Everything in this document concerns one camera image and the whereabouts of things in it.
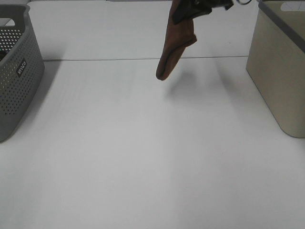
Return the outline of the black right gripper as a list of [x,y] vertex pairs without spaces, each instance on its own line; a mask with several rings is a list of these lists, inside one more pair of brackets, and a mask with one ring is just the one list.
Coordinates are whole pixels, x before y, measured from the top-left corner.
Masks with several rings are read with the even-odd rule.
[[192,0],[190,6],[178,7],[172,15],[172,20],[174,24],[178,24],[184,20],[210,14],[213,8],[223,7],[228,10],[233,5],[232,0]]

